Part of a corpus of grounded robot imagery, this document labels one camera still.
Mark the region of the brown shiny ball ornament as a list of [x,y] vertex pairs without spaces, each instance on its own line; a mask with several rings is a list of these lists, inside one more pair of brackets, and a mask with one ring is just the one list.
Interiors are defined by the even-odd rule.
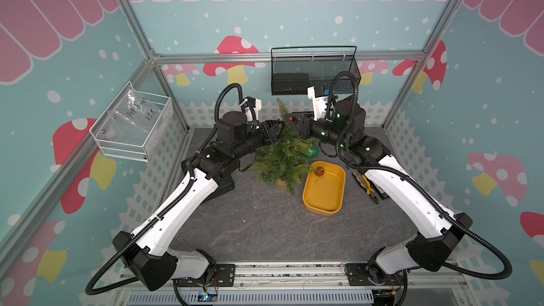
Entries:
[[316,170],[314,171],[315,175],[317,177],[323,177],[324,176],[324,173],[325,173],[325,169],[323,167],[317,167]]

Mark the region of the green glitter ball ornament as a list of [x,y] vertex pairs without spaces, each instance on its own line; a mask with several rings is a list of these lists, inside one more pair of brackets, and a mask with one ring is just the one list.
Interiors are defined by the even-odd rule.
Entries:
[[306,157],[308,159],[314,159],[318,157],[319,154],[320,154],[319,146],[317,144],[312,144],[307,151]]

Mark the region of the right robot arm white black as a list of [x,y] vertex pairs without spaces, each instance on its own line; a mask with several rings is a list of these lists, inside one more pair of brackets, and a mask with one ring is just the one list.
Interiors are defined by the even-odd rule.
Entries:
[[[358,104],[359,80],[349,71],[337,74],[330,87],[307,90],[313,111],[291,113],[285,121],[303,139],[314,137],[334,146],[335,157],[381,188],[417,228],[415,236],[395,246],[378,249],[367,261],[365,272],[374,285],[410,269],[436,272],[445,267],[489,281],[506,279],[513,267],[507,257],[487,240],[470,230],[472,219],[446,208],[418,184],[385,145],[364,133],[366,112]],[[482,273],[447,262],[459,242],[469,237],[488,249],[503,264],[498,273]]]

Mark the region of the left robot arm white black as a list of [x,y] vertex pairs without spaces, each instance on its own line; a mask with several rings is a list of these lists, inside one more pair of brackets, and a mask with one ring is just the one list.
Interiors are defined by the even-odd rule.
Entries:
[[208,280],[215,261],[201,250],[180,252],[170,245],[177,232],[208,199],[232,191],[232,173],[240,161],[279,140],[277,120],[259,122],[252,98],[240,84],[226,86],[214,108],[214,127],[197,152],[184,162],[186,173],[170,197],[132,232],[119,232],[116,253],[95,273],[85,293],[95,296],[130,283],[148,290],[171,280]]

